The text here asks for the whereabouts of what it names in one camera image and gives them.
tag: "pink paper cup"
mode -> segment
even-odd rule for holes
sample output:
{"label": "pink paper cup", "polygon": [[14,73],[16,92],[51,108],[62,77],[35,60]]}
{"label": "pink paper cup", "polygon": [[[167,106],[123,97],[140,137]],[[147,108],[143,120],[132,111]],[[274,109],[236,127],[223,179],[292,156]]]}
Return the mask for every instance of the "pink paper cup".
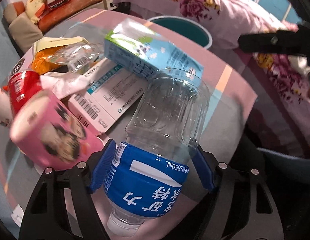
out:
{"label": "pink paper cup", "polygon": [[57,171],[87,161],[104,147],[49,90],[38,92],[21,108],[10,138],[38,166]]}

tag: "cardboard box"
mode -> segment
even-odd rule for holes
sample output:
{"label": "cardboard box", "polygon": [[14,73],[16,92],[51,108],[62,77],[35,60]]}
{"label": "cardboard box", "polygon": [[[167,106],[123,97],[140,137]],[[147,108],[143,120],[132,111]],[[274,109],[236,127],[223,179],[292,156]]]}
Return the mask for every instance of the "cardboard box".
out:
{"label": "cardboard box", "polygon": [[95,135],[105,133],[147,87],[146,80],[106,58],[84,75],[91,86],[73,95],[68,108]]}

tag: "black logo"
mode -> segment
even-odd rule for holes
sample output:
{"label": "black logo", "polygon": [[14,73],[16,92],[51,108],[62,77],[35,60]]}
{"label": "black logo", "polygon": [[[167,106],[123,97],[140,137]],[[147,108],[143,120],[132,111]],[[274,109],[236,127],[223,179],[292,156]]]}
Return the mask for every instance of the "black logo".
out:
{"label": "black logo", "polygon": [[11,71],[11,73],[8,76],[9,79],[11,79],[11,77],[13,75],[15,75],[20,70],[20,68],[24,64],[24,61],[25,61],[25,59],[21,58],[20,61],[14,66],[13,70]]}

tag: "blue gripper pad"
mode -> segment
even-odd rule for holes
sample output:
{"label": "blue gripper pad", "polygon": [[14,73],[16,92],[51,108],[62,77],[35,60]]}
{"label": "blue gripper pad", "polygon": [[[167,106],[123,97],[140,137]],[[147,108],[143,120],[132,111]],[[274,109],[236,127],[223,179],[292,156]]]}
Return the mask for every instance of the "blue gripper pad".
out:
{"label": "blue gripper pad", "polygon": [[199,149],[197,149],[196,155],[192,158],[192,161],[203,188],[207,189],[209,192],[214,191],[216,188],[214,185],[214,172]]}
{"label": "blue gripper pad", "polygon": [[115,156],[116,152],[116,142],[111,140],[109,144],[106,144],[103,148],[103,155],[96,164],[94,170],[92,171],[91,184],[88,187],[90,194],[98,190],[102,185],[104,178],[111,167],[111,162]]}

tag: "metal screw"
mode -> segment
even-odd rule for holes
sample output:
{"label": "metal screw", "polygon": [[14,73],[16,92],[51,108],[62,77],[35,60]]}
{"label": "metal screw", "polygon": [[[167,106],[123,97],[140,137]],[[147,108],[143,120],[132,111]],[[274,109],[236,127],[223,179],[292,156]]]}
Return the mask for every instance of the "metal screw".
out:
{"label": "metal screw", "polygon": [[251,173],[253,175],[258,175],[259,174],[259,171],[257,169],[251,169]]}
{"label": "metal screw", "polygon": [[48,167],[45,169],[46,174],[50,174],[52,171],[53,171],[53,169],[51,167]]}
{"label": "metal screw", "polygon": [[223,170],[225,170],[225,169],[227,168],[227,164],[226,164],[226,163],[219,163],[218,166],[219,166],[221,169],[223,169]]}
{"label": "metal screw", "polygon": [[273,36],[273,38],[271,39],[271,44],[275,45],[278,42],[278,38],[276,36]]}
{"label": "metal screw", "polygon": [[77,164],[77,167],[78,167],[79,169],[85,168],[85,167],[86,167],[86,162],[80,162],[79,164]]}

